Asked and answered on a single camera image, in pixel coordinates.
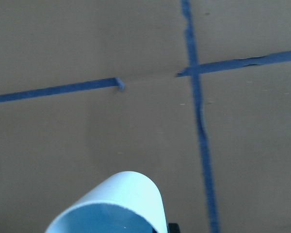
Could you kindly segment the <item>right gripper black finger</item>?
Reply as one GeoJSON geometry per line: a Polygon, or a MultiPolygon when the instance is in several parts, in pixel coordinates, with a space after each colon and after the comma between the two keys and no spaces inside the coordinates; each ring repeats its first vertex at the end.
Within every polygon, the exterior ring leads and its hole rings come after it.
{"type": "Polygon", "coordinates": [[[169,219],[167,222],[168,233],[180,233],[180,226],[177,220],[169,219]]]}

